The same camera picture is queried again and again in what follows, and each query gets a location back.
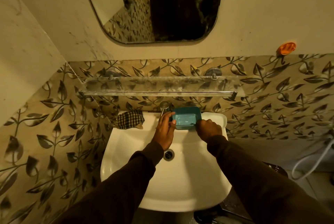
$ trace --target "white hose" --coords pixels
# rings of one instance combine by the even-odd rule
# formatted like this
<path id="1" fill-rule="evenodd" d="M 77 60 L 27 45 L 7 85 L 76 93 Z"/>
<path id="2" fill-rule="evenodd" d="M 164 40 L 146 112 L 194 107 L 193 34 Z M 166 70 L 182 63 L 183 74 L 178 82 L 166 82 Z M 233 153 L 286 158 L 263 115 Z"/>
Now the white hose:
<path id="1" fill-rule="evenodd" d="M 325 155 L 326 155 L 327 152 L 330 150 L 330 148 L 332 147 L 333 144 L 334 144 L 334 139 L 332 139 L 332 140 L 328 143 L 328 145 L 326 146 L 325 150 L 322 152 L 322 154 L 320 155 L 320 157 L 319 157 L 319 159 L 316 161 L 316 163 L 313 165 L 313 167 L 312 167 L 306 174 L 304 174 L 304 175 L 302 175 L 302 176 L 296 178 L 296 177 L 294 176 L 294 172 L 295 172 L 296 168 L 298 167 L 298 165 L 299 165 L 300 163 L 302 163 L 304 160 L 306 160 L 307 158 L 309 158 L 310 156 L 314 155 L 314 153 L 309 154 L 309 155 L 306 155 L 306 156 L 304 156 L 303 158 L 301 158 L 301 159 L 294 165 L 294 167 L 293 167 L 293 169 L 292 169 L 292 172 L 291 172 L 291 178 L 292 178 L 292 180 L 297 181 L 297 180 L 300 180 L 300 179 L 304 179 L 305 177 L 307 177 L 308 175 L 310 175 L 310 174 L 317 168 L 317 166 L 318 166 L 319 163 L 322 161 L 322 159 L 325 157 Z"/>

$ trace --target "brown sleeve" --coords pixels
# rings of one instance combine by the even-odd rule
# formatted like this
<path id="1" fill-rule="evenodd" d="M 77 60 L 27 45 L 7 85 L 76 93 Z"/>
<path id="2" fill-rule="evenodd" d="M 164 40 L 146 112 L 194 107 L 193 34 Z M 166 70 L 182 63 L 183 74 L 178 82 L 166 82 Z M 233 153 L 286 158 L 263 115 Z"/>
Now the brown sleeve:
<path id="1" fill-rule="evenodd" d="M 256 224 L 334 223 L 332 215 L 295 182 L 216 135 L 208 140 L 224 175 Z"/>
<path id="2" fill-rule="evenodd" d="M 70 207 L 54 223 L 130 224 L 163 153 L 159 143 L 149 143 L 144 150 L 135 152 L 126 165 Z"/>

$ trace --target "floral patterned wall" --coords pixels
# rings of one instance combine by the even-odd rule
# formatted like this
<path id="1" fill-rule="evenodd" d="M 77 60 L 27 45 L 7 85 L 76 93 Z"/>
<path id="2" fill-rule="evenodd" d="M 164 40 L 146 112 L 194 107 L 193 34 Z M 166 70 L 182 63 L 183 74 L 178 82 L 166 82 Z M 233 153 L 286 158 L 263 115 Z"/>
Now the floral patterned wall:
<path id="1" fill-rule="evenodd" d="M 245 97 L 108 97 L 97 101 L 111 121 L 119 110 L 159 111 L 198 106 L 228 118 L 229 138 L 326 140 L 334 122 L 334 54 L 70 62 L 81 78 L 99 76 L 202 76 L 212 67 L 237 75 Z"/>
<path id="2" fill-rule="evenodd" d="M 62 66 L 0 127 L 0 223 L 51 223 L 100 179 L 111 130 Z"/>
<path id="3" fill-rule="evenodd" d="M 129 9 L 122 7 L 104 24 L 104 29 L 122 43 L 154 42 L 150 0 L 134 0 Z"/>

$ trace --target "drain hole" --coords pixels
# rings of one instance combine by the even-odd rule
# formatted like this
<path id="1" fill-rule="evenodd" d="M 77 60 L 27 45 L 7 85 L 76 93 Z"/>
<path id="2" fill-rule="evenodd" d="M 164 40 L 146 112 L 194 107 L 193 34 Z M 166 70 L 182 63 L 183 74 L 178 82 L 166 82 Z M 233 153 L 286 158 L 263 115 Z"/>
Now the drain hole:
<path id="1" fill-rule="evenodd" d="M 167 149 L 165 152 L 164 152 L 164 159 L 166 161 L 171 161 L 173 158 L 174 158 L 174 151 L 172 149 Z"/>

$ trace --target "glass shelf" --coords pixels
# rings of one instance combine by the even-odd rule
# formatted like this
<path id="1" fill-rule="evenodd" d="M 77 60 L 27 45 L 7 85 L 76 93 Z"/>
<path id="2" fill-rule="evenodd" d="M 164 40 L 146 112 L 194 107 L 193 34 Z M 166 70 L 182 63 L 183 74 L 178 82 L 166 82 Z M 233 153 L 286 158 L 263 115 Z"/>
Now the glass shelf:
<path id="1" fill-rule="evenodd" d="M 236 76 L 97 77 L 83 82 L 89 96 L 236 96 L 242 92 Z"/>

